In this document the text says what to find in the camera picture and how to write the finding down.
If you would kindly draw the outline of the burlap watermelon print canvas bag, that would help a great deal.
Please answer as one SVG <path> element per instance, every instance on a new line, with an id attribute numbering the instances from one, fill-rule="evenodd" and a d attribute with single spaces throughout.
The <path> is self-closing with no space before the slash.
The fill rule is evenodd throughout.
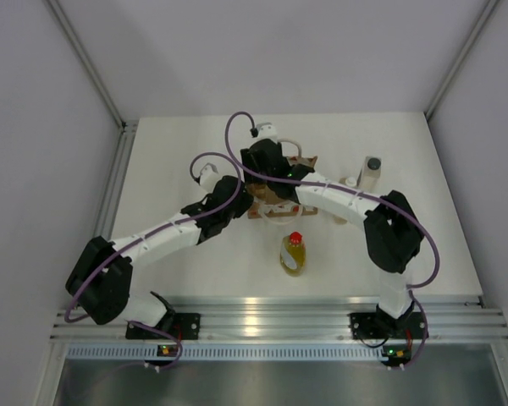
<path id="1" fill-rule="evenodd" d="M 278 138 L 276 141 L 282 146 L 282 152 L 292 171 L 288 177 L 295 179 L 300 175 L 307 175 L 314 171 L 318 158 L 304 156 L 301 144 L 290 139 Z M 246 184 L 247 191 L 254 197 L 255 202 L 248 211 L 250 219 L 262 218 L 274 224 L 290 224 L 297 217 L 315 216 L 318 209 L 304 206 L 293 197 L 294 186 L 277 186 L 266 184 Z"/>

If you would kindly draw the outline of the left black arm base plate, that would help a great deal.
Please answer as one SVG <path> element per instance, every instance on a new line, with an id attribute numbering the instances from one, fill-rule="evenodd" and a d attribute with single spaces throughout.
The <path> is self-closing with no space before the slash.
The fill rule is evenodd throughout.
<path id="1" fill-rule="evenodd" d="M 155 327 L 155 330 L 166 332 L 169 336 L 182 340 L 197 340 L 201 326 L 201 315 L 199 313 L 175 313 L 166 315 Z M 157 340 L 163 339 L 159 333 L 128 324 L 125 337 L 129 340 Z"/>

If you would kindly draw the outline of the red-capped yellow bottle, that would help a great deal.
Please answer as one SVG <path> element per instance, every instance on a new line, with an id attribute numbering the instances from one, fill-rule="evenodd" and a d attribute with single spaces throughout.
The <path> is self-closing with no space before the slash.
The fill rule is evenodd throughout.
<path id="1" fill-rule="evenodd" d="M 280 265 L 291 277 L 299 277 L 306 263 L 306 246 L 301 233 L 295 231 L 283 237 L 279 251 Z"/>

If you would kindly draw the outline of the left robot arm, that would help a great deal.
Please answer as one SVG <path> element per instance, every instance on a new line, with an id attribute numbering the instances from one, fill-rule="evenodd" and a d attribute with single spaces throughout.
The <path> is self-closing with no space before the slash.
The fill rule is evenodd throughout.
<path id="1" fill-rule="evenodd" d="M 202 200 L 153 229 L 112 241 L 91 239 L 65 283 L 66 291 L 97 325 L 134 321 L 154 337 L 167 337 L 174 328 L 171 305 L 161 294 L 135 288 L 134 278 L 165 256 L 219 235 L 252 204 L 245 183 L 225 175 Z"/>

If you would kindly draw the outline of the grey-capped clear bottle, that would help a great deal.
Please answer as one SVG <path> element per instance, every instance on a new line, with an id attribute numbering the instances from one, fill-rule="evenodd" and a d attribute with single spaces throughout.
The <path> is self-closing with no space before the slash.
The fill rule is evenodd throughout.
<path id="1" fill-rule="evenodd" d="M 357 186 L 360 190 L 371 193 L 380 178 L 382 160 L 376 156 L 366 156 L 358 174 Z"/>

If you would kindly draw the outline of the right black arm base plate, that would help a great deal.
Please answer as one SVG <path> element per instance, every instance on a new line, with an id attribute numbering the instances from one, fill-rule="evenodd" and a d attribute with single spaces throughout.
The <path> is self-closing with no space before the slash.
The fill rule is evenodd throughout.
<path id="1" fill-rule="evenodd" d="M 412 312 L 393 319 L 376 312 L 355 312 L 349 315 L 351 335 L 355 340 L 383 341 L 384 339 L 413 340 L 428 336 L 427 324 L 420 312 Z"/>

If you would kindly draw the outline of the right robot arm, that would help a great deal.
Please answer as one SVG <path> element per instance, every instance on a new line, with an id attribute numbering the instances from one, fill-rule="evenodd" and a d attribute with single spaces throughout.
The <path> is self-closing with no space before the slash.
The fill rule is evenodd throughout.
<path id="1" fill-rule="evenodd" d="M 380 296 L 372 326 L 384 337 L 403 333 L 414 309 L 407 292 L 406 268 L 423 240 L 406 197 L 395 190 L 382 196 L 342 190 L 312 167 L 290 163 L 281 145 L 270 139 L 242 149 L 240 161 L 247 181 L 265 184 L 282 200 L 341 217 L 365 233 L 368 256 L 380 270 Z"/>

